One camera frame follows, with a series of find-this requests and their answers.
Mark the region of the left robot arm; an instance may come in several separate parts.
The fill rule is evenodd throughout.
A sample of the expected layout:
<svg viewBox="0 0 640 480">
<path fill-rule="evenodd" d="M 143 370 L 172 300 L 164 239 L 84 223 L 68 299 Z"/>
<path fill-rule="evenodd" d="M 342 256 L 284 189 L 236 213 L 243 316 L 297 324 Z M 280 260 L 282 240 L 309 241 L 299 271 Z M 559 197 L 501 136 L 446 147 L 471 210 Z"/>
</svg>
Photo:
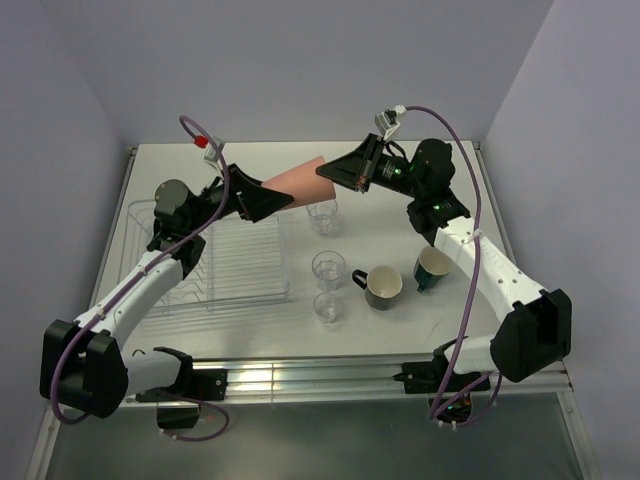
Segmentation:
<svg viewBox="0 0 640 480">
<path fill-rule="evenodd" d="M 223 177 L 194 194 L 181 180 L 156 189 L 153 236 L 134 269 L 102 300 L 73 321 L 54 321 L 45 331 L 40 392 L 63 424 L 89 416 L 106 418 L 125 397 L 160 389 L 183 399 L 195 386 L 193 359 L 157 347 L 125 358 L 122 348 L 158 301 L 199 263 L 201 232 L 236 213 L 258 222 L 294 204 L 295 195 L 270 180 L 260 182 L 232 165 Z"/>
</svg>

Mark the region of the black ceramic mug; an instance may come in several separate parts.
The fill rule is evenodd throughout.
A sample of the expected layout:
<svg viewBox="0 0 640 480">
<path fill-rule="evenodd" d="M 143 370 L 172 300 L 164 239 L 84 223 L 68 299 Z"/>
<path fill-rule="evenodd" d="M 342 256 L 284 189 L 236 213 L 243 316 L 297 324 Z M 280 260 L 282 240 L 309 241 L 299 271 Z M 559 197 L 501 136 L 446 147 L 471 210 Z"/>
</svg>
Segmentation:
<svg viewBox="0 0 640 480">
<path fill-rule="evenodd" d="M 355 269 L 351 279 L 364 290 L 367 304 L 378 311 L 390 310 L 403 288 L 401 274 L 388 265 L 376 266 L 370 272 Z"/>
</svg>

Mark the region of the pink plastic cup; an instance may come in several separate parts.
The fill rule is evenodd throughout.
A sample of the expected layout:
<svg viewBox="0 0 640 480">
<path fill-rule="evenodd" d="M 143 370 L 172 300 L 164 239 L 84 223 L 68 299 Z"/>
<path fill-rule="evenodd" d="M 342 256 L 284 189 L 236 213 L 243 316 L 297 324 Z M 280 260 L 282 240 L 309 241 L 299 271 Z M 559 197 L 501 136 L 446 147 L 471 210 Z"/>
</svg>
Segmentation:
<svg viewBox="0 0 640 480">
<path fill-rule="evenodd" d="M 335 200 L 333 182 L 316 173 L 325 163 L 323 156 L 316 157 L 263 182 L 262 186 L 293 197 L 293 202 L 283 210 Z"/>
</svg>

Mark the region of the teal ceramic mug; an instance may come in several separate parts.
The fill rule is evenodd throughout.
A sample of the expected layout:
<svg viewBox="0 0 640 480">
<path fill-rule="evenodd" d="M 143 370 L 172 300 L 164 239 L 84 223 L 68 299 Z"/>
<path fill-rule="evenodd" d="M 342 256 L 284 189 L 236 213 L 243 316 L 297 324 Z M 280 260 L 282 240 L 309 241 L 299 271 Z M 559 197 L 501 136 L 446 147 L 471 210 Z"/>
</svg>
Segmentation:
<svg viewBox="0 0 640 480">
<path fill-rule="evenodd" d="M 435 287 L 453 269 L 453 261 L 440 250 L 427 246 L 421 250 L 413 268 L 413 278 L 417 291 L 425 291 Z"/>
</svg>

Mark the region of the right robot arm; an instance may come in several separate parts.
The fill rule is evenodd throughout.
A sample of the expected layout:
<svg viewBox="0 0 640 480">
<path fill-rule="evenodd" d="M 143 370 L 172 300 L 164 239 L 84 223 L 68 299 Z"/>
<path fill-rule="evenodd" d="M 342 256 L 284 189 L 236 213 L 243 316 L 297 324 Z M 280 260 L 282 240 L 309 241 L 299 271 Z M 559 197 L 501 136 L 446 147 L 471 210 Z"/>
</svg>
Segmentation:
<svg viewBox="0 0 640 480">
<path fill-rule="evenodd" d="M 499 322 L 495 334 L 453 340 L 434 352 L 433 378 L 452 390 L 467 374 L 497 372 L 517 383 L 571 351 L 572 302 L 561 289 L 549 291 L 529 278 L 478 228 L 478 212 L 456 198 L 452 147 L 438 139 L 419 143 L 406 159 L 386 152 L 370 134 L 352 152 L 317 167 L 319 176 L 365 193 L 373 185 L 410 198 L 414 230 L 470 279 Z"/>
</svg>

